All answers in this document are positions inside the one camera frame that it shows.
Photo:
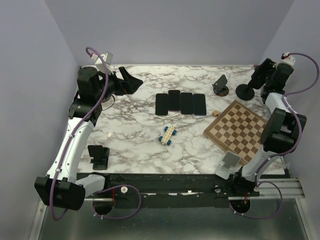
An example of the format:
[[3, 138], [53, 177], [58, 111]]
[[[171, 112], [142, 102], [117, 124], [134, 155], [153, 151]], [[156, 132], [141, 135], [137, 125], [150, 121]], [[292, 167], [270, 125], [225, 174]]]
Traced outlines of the black pole phone stand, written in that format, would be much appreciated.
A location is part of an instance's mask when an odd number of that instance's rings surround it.
[[254, 89], [251, 86], [248, 86], [247, 84], [238, 85], [235, 89], [235, 93], [237, 97], [243, 101], [250, 101], [255, 96]]

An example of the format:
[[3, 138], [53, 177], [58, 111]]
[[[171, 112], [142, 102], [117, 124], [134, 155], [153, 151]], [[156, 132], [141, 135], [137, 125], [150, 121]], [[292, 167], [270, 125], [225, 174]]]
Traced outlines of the black phone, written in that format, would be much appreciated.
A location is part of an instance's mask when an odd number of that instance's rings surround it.
[[183, 115], [194, 114], [193, 94], [191, 92], [182, 92], [180, 94], [180, 112]]
[[260, 89], [264, 84], [265, 80], [263, 78], [264, 70], [266, 69], [266, 65], [258, 65], [253, 74], [251, 75], [251, 80], [248, 83], [248, 86], [252, 87], [253, 89]]
[[157, 116], [167, 116], [168, 111], [168, 94], [157, 93], [155, 96], [155, 114]]

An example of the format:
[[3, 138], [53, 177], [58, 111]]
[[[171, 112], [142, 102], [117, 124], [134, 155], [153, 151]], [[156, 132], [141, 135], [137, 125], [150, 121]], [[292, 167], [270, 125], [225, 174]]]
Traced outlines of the black smartphone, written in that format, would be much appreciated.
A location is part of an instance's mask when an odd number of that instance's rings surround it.
[[179, 90], [168, 91], [168, 110], [179, 112], [181, 110], [181, 92]]

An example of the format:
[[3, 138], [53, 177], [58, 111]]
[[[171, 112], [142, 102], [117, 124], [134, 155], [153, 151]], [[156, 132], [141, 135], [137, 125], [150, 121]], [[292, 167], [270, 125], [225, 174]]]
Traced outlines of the blue-edged phone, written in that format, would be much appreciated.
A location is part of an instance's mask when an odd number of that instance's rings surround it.
[[193, 95], [193, 112], [195, 116], [206, 116], [206, 97], [202, 93], [195, 93]]

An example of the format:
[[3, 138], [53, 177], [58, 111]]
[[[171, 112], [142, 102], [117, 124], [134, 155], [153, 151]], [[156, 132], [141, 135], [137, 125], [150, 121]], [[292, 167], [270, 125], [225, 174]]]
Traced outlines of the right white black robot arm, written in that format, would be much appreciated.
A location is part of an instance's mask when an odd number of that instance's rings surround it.
[[244, 101], [251, 100], [255, 90], [261, 90], [262, 102], [270, 113], [259, 139], [261, 146], [258, 152], [233, 175], [230, 191], [236, 196], [250, 193], [258, 186], [258, 180], [271, 165], [272, 158], [284, 156], [297, 148], [307, 118], [289, 106], [284, 91], [294, 71], [295, 61], [289, 55], [278, 63], [267, 58], [255, 68], [249, 83], [240, 84], [235, 90], [236, 95]]

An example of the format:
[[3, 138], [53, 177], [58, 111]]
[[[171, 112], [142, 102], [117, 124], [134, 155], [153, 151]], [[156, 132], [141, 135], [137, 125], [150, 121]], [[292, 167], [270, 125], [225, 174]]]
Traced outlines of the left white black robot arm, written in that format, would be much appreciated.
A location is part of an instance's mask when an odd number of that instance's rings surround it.
[[77, 180], [77, 171], [83, 149], [102, 112], [99, 99], [105, 100], [112, 95], [132, 95], [143, 84], [123, 66], [119, 71], [121, 78], [115, 73], [105, 74], [92, 66], [78, 71], [78, 92], [69, 108], [61, 147], [46, 175], [37, 177], [34, 183], [39, 197], [50, 208], [77, 211], [89, 195], [96, 193], [104, 198], [110, 194], [111, 185], [105, 181], [105, 177], [90, 174]]

